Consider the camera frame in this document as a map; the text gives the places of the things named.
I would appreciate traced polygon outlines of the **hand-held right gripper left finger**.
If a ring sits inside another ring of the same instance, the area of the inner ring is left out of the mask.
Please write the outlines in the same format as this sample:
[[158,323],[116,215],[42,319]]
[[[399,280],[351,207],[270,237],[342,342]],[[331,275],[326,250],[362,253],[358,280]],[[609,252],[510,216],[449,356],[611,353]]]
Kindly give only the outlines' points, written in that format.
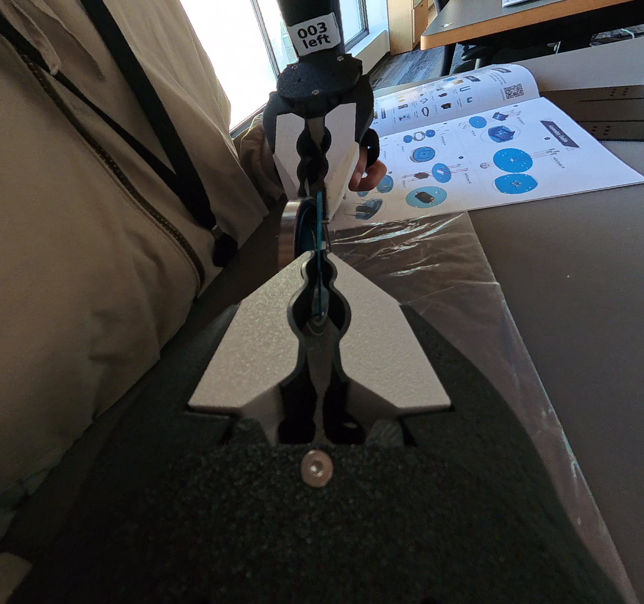
[[315,437],[316,391],[294,302],[307,302],[308,251],[280,270],[237,308],[189,399],[205,414],[255,419],[270,444],[309,443]]

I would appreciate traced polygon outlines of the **black metal plate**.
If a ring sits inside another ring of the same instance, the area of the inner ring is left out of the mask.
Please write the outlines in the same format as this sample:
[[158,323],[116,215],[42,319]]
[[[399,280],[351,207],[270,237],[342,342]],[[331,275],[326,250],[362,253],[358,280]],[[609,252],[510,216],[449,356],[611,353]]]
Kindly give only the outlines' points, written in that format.
[[643,85],[558,90],[542,96],[598,141],[643,141]]

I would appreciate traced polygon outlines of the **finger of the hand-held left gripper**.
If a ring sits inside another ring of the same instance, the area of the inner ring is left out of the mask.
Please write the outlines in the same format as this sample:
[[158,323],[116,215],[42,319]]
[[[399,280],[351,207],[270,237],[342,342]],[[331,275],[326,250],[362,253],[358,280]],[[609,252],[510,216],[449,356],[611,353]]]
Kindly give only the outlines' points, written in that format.
[[293,113],[276,117],[276,146],[274,162],[286,195],[299,195],[298,167],[302,157],[297,141],[305,128],[305,120]]
[[356,141],[356,104],[345,103],[325,117],[325,127],[331,136],[326,152],[328,171],[325,176],[326,213],[334,214],[346,191],[359,159]]

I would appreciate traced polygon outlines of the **white instruction manual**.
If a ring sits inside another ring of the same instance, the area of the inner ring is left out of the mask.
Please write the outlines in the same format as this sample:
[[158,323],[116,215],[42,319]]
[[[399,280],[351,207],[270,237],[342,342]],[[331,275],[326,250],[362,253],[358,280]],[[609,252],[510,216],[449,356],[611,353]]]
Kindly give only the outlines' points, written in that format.
[[375,100],[387,174],[347,192],[331,230],[466,212],[640,183],[533,75],[493,65]]

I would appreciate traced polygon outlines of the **wood-edged office desk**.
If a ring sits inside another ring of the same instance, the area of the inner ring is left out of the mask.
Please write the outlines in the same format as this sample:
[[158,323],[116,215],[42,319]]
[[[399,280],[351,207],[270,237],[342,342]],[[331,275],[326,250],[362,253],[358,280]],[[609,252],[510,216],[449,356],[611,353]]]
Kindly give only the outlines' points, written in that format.
[[421,50],[454,44],[524,48],[579,40],[643,23],[643,0],[450,0],[421,36]]

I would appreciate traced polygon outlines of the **grey desk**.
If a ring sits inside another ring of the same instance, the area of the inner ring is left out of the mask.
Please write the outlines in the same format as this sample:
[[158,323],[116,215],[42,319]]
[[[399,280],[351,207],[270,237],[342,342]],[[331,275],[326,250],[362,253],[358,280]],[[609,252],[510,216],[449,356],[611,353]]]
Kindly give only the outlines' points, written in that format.
[[469,214],[643,602],[643,186]]

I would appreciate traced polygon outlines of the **blue disc with square bracket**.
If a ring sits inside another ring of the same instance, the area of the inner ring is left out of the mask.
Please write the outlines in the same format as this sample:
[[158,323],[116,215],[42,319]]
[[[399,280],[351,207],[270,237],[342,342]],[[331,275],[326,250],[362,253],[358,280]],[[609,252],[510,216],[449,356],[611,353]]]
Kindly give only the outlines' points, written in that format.
[[318,248],[318,208],[312,198],[300,200],[296,212],[296,228],[294,233],[294,257],[298,258],[307,251]]

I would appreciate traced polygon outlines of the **person's left hand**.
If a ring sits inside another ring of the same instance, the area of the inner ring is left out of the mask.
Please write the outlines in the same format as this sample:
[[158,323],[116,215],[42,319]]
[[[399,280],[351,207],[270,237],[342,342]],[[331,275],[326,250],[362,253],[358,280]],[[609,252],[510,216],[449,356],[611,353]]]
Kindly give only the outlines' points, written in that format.
[[348,190],[353,192],[373,190],[387,173],[387,167],[380,160],[376,160],[374,164],[367,166],[366,158],[359,158],[354,173],[350,177]]

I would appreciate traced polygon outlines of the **clear plastic bag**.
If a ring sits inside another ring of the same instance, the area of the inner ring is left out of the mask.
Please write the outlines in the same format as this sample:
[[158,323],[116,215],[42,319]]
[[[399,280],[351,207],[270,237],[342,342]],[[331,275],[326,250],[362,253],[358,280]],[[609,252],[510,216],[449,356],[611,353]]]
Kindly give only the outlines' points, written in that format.
[[468,213],[331,232],[333,252],[410,305],[496,387],[527,430],[569,518],[627,603],[639,603]]

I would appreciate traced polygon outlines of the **large side window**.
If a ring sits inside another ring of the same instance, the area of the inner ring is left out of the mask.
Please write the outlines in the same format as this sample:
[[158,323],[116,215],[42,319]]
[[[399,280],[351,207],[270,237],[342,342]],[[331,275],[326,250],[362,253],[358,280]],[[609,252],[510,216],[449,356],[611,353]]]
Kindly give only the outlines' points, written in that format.
[[277,0],[180,0],[230,102],[231,130],[254,117],[297,60]]

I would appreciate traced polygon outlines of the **blue round base plate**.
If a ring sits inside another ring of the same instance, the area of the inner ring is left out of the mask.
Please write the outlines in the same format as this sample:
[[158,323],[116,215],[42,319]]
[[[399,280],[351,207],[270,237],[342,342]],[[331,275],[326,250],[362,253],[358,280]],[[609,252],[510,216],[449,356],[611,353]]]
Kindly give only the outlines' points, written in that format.
[[314,297],[314,313],[312,315],[313,323],[318,331],[323,330],[328,318],[328,299],[329,293],[324,284],[323,278],[323,250],[326,242],[323,239],[323,194],[321,190],[316,196],[316,266],[317,282],[316,293]]

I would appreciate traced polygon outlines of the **silver bearing ring blue base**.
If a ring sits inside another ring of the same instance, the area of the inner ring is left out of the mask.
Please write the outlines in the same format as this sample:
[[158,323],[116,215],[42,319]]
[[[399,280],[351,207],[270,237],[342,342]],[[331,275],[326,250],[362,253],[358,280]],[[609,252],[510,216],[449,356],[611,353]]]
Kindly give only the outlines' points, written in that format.
[[298,210],[298,206],[300,205],[300,200],[302,199],[304,199],[304,197],[290,200],[284,207],[283,214],[281,216],[278,236],[278,270],[284,269],[291,262],[296,260],[296,258],[294,257],[296,212]]

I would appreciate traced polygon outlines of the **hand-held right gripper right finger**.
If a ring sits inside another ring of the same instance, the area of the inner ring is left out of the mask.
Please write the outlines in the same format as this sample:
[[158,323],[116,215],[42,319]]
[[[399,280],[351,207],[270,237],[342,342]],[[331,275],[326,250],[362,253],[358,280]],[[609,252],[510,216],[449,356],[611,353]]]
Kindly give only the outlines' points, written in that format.
[[339,331],[323,400],[326,438],[360,444],[378,420],[451,407],[398,301],[334,254],[323,264]]

